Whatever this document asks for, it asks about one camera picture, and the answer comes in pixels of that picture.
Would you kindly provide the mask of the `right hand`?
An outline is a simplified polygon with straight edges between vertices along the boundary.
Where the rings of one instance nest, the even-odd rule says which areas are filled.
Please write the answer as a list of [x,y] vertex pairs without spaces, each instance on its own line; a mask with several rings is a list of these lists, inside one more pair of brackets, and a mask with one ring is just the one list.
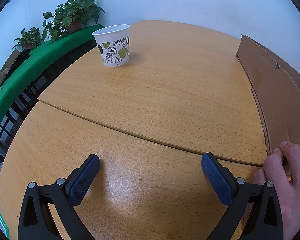
[[293,239],[300,230],[300,145],[281,142],[251,179],[253,184],[274,184],[279,199],[284,239]]

